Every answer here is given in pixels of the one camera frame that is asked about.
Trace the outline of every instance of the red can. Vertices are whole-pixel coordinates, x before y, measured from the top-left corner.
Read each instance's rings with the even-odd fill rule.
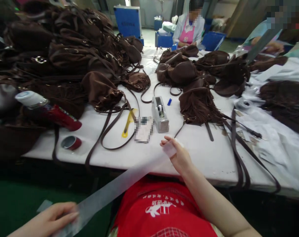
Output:
[[[61,147],[66,150],[76,150],[81,146],[81,140],[75,136],[69,136],[62,140]]]

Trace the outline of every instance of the pink apron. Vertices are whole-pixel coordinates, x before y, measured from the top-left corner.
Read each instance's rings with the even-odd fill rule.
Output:
[[[182,33],[179,37],[179,41],[184,42],[184,43],[188,43],[188,44],[192,44],[193,43],[193,34],[194,34],[194,31],[195,31],[195,26],[192,25],[193,29],[191,31],[186,32],[185,28],[186,28],[187,20],[188,20],[188,16],[186,18],[185,26],[183,27]]]

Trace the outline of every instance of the white bottle cap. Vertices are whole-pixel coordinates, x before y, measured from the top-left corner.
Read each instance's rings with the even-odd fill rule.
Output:
[[[40,103],[44,100],[44,97],[33,91],[25,91],[17,94],[15,99],[23,105],[29,107]]]

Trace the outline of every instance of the metal ring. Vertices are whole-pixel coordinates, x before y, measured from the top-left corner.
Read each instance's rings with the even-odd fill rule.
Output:
[[[33,58],[37,63],[45,63],[46,60],[44,58],[42,58],[41,56],[37,56],[36,58]]]

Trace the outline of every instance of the yellow comb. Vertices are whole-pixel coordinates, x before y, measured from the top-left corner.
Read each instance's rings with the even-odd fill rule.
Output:
[[[123,138],[127,138],[127,129],[129,128],[129,124],[131,122],[134,122],[136,111],[137,111],[137,109],[131,109],[131,111],[129,113],[129,116],[127,117],[126,125],[125,125],[125,128],[124,128],[123,133],[122,133]]]

